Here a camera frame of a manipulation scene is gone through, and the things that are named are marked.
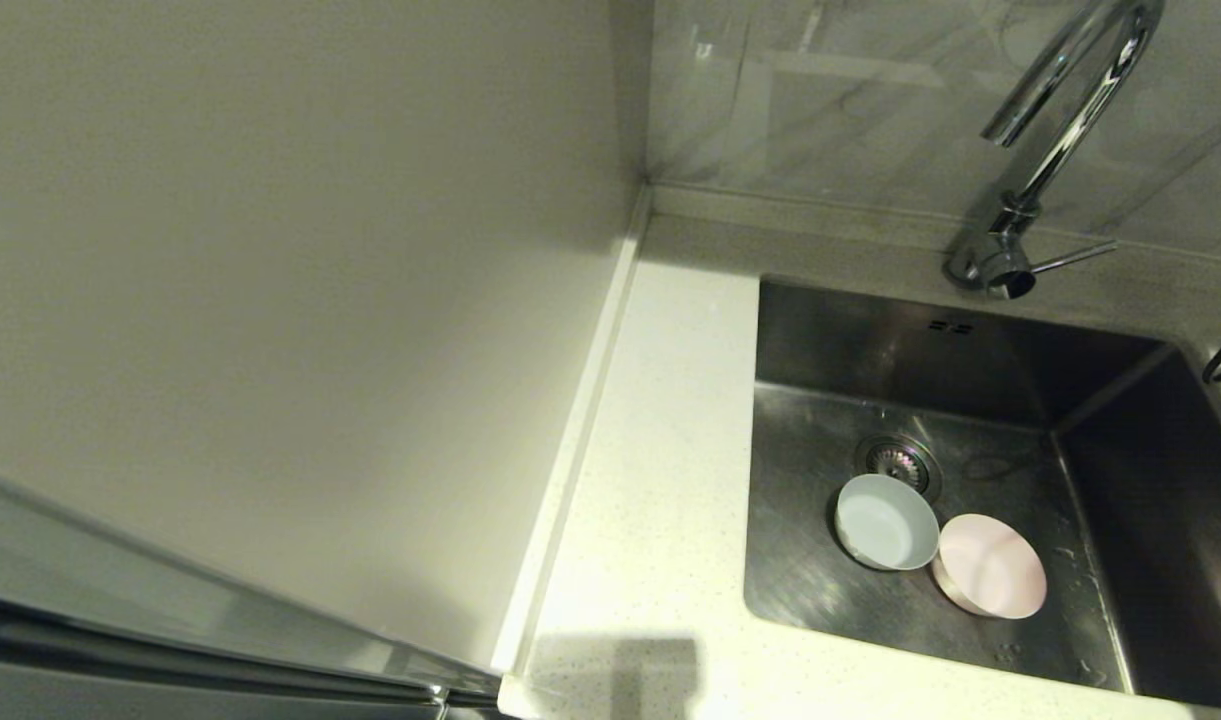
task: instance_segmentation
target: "faucet handle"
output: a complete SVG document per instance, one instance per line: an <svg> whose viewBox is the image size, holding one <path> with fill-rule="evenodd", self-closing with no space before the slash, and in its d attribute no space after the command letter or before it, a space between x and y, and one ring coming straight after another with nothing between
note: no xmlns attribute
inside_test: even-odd
<svg viewBox="0 0 1221 720"><path fill-rule="evenodd" d="M1121 243L1116 240L1105 240L1098 243L1098 245L1082 247L1081 250L1068 251L1067 255L1059 255L1059 257L1050 257L1044 264L1032 265L1032 273L1044 273L1046 270L1061 268L1063 265L1079 264L1081 260L1089 260L1090 257L1096 257L1104 253L1111 253L1121 247Z"/></svg>

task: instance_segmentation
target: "faucet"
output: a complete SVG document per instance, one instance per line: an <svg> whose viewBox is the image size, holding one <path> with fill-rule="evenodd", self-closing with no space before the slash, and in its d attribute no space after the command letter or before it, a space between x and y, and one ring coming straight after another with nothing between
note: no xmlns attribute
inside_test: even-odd
<svg viewBox="0 0 1221 720"><path fill-rule="evenodd" d="M972 231L944 265L944 272L958 286L968 290L989 290L993 295L1026 295L1035 286L1035 275L1059 268L1078 260L1103 255L1117 249L1116 240L1099 243L1084 250L1072 251L1044 264L1032 265L1020 240L1023 232L1042 214L1042 193L1050 181L1067 164L1072 151L1095 120L1117 94L1126 76L1139 63L1145 46L1158 31L1158 23L1166 9L1166 0L1093 0L1082 9L1045 46L1018 84L1009 94L1006 103L993 115L982 135L1000 146L1011 146L1059 83L1094 48L1110 28L1121 27L1117 45L1109 56L1099 82L1092 83L1085 99L1074 113L1063 122L1054 144L1032 170L1031 178L1020 192L1004 192L1000 196L998 218L987 232Z"/></svg>

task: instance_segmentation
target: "beige wall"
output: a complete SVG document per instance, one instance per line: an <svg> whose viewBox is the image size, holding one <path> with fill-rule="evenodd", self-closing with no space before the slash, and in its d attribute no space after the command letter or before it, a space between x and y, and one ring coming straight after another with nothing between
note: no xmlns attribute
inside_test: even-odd
<svg viewBox="0 0 1221 720"><path fill-rule="evenodd" d="M485 664L647 2L0 2L0 473Z"/></svg>

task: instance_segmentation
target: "white countertop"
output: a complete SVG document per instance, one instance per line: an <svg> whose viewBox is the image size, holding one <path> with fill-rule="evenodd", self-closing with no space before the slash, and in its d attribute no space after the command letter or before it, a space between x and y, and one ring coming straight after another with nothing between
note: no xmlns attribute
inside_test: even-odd
<svg viewBox="0 0 1221 720"><path fill-rule="evenodd" d="M919 247L652 220L529 653L543 718L1221 718L789 628L744 605L758 275L977 304L940 287L939 264ZM913 281L891 288L893 273ZM1156 287L1067 276L1061 288L1043 275L1044 301L988 309L1134 332L1160 310ZM1209 345L1221 295L1168 277L1150 334Z"/></svg>

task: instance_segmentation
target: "pink bowl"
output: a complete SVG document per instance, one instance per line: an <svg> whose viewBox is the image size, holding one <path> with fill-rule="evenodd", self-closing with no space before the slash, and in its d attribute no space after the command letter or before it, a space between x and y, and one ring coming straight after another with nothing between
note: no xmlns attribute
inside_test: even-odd
<svg viewBox="0 0 1221 720"><path fill-rule="evenodd" d="M1017 620L1045 602L1042 559L1023 536L988 515L947 520L930 570L947 599L974 615Z"/></svg>

